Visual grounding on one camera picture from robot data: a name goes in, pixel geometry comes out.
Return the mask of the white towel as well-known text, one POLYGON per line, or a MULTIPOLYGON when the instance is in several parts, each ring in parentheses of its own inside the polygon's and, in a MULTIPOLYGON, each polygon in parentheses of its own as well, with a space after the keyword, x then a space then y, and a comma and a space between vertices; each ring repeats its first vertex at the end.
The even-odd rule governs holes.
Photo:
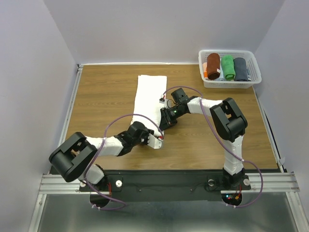
POLYGON ((161 121, 160 109, 164 104, 160 103, 161 95, 167 89, 166 76, 139 75, 134 102, 134 116, 131 122, 139 121, 150 130, 154 136, 161 136, 158 126, 161 121))

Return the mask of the dark blue towel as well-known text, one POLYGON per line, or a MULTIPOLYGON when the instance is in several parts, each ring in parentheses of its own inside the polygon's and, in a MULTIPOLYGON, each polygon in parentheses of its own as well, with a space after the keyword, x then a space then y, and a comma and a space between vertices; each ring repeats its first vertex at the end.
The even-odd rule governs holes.
POLYGON ((235 81, 243 81, 247 82, 248 74, 247 74, 247 65, 246 60, 244 58, 235 58, 234 59, 234 70, 235 70, 235 81))

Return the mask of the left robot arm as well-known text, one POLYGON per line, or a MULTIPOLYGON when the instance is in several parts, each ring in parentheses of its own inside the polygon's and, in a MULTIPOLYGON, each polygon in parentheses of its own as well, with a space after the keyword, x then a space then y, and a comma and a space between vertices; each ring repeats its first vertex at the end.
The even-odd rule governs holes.
POLYGON ((98 156, 123 156, 132 148, 144 144, 155 137, 155 131, 135 121, 118 135, 92 138, 76 132, 63 142, 49 157, 49 162, 66 182, 76 179, 87 181, 96 190, 107 186, 104 171, 92 162, 98 156))

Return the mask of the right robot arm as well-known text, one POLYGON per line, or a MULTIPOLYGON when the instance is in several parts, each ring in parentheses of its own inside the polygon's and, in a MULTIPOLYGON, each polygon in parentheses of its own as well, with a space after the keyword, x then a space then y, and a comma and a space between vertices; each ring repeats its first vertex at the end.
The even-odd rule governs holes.
POLYGON ((222 183, 228 189, 237 186, 245 175, 242 141, 248 122, 234 99, 215 101, 188 97, 182 88, 172 92, 171 96, 172 100, 166 99, 165 95, 159 100, 164 104, 160 109, 160 129, 163 131, 175 126, 177 119, 185 114, 201 114, 207 121, 211 117, 214 127, 211 123, 209 126, 225 150, 222 183))

